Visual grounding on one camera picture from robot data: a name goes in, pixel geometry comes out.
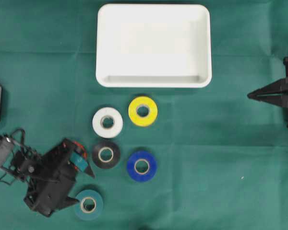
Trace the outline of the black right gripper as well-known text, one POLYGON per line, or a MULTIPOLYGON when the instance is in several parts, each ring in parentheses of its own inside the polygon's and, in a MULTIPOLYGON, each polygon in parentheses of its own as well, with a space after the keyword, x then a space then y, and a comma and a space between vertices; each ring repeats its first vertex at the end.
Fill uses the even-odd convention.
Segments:
MULTIPOLYGON (((288 57, 285 57, 283 59, 283 64, 285 66, 285 72, 286 72, 285 82, 288 83, 288 57)), ((262 88, 259 88, 253 92, 248 93, 247 97, 255 101, 265 102, 279 107, 285 107, 282 96, 272 95, 275 93, 282 92, 281 89, 282 84, 283 84, 282 80, 277 80, 262 88)))

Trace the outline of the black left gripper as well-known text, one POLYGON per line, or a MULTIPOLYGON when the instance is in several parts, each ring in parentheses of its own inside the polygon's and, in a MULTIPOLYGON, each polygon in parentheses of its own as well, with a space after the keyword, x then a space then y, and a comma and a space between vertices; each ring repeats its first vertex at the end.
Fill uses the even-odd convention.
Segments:
POLYGON ((41 157, 37 172, 30 175, 24 197, 31 211, 49 218, 54 212, 79 203, 78 199, 69 197, 76 182, 76 169, 92 178, 95 174, 87 161, 87 153, 73 150, 74 144, 65 138, 41 157))

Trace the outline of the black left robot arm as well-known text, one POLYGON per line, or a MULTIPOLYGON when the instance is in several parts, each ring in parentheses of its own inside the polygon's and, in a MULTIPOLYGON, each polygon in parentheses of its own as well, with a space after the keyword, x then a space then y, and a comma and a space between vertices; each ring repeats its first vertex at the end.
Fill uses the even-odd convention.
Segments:
POLYGON ((78 172, 95 174, 87 160, 85 148, 64 138, 45 154, 24 143, 21 128, 9 135, 0 135, 0 170, 14 180, 27 183, 26 205, 45 217, 55 211, 79 203, 68 194, 76 183, 78 172))

